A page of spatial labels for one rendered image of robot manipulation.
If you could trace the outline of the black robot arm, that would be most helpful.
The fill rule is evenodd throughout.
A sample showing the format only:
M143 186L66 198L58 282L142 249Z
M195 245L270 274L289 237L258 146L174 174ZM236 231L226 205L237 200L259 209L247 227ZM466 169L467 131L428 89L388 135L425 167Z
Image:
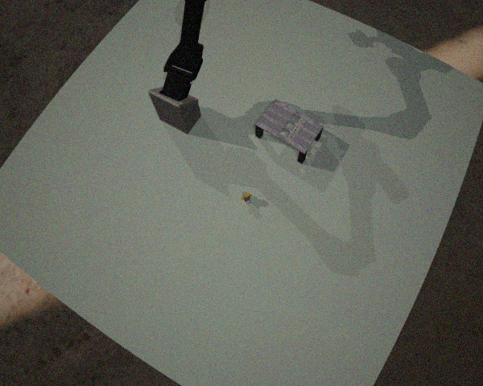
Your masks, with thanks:
M191 85L203 63L203 44L198 43L200 24L207 0L184 0L184 19L182 22L180 44L170 54L164 72L167 72L163 90L160 94L181 101L188 97ZM185 69L180 70L172 65Z

